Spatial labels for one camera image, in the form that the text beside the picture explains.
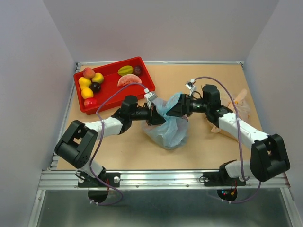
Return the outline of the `light blue plastic bag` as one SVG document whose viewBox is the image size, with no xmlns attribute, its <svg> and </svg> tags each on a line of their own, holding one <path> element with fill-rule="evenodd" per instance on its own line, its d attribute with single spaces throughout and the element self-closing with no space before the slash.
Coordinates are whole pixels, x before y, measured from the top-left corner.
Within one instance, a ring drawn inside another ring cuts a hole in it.
<svg viewBox="0 0 303 227">
<path fill-rule="evenodd" d="M 170 110 L 181 96 L 180 92 L 175 93 L 169 100 L 156 98 L 152 103 L 155 104 L 157 112 L 166 122 L 161 125 L 149 126 L 142 123 L 142 130 L 160 147 L 173 150 L 186 144 L 188 139 L 189 121 L 186 116 L 181 118 L 167 116 Z"/>
</svg>

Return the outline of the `red apple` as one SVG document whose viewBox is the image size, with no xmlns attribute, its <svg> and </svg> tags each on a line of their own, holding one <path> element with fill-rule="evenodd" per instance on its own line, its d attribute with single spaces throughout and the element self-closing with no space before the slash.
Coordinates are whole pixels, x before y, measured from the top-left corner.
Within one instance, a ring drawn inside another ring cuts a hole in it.
<svg viewBox="0 0 303 227">
<path fill-rule="evenodd" d="M 87 98 L 87 99 L 85 99 L 84 100 L 84 107 L 85 108 L 91 108 L 91 107 L 94 107 L 94 106 L 96 106 L 97 105 L 97 99 L 95 99 L 95 98 Z"/>
</svg>

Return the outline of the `orange mango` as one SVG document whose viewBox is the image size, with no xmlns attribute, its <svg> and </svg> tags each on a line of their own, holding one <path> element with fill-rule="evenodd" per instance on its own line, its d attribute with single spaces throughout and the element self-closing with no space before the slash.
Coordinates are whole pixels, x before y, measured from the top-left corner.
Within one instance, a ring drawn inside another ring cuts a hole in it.
<svg viewBox="0 0 303 227">
<path fill-rule="evenodd" d="M 92 81 L 85 77 L 80 77 L 78 79 L 78 84 L 80 86 L 80 89 L 83 90 L 84 88 L 90 87 Z"/>
</svg>

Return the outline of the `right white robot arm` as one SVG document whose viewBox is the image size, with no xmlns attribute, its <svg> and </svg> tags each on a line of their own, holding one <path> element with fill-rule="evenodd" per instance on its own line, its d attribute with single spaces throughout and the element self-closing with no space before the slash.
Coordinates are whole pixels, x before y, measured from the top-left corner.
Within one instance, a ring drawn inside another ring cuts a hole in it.
<svg viewBox="0 0 303 227">
<path fill-rule="evenodd" d="M 215 85 L 205 85 L 202 97 L 194 99 L 181 94 L 177 103 L 167 111 L 168 116 L 183 117 L 204 113 L 210 123 L 238 139 L 240 145 L 250 149 L 249 161 L 230 161 L 221 165 L 218 180 L 229 184 L 238 177 L 255 177 L 265 182 L 290 169 L 283 138 L 259 131 L 221 104 L 220 92 Z"/>
</svg>

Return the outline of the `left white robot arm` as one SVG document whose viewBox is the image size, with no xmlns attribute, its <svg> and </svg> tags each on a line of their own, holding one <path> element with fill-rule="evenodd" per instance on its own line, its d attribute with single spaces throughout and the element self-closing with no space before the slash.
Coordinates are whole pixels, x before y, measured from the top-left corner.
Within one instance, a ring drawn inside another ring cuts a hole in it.
<svg viewBox="0 0 303 227">
<path fill-rule="evenodd" d="M 132 121 L 145 121 L 149 126 L 166 122 L 154 103 L 139 106 L 137 97 L 126 96 L 121 107 L 104 120 L 89 123 L 73 121 L 56 144 L 55 154 L 88 175 L 94 186 L 108 186 L 105 168 L 94 161 L 91 153 L 96 141 L 102 142 L 104 137 L 126 132 Z"/>
</svg>

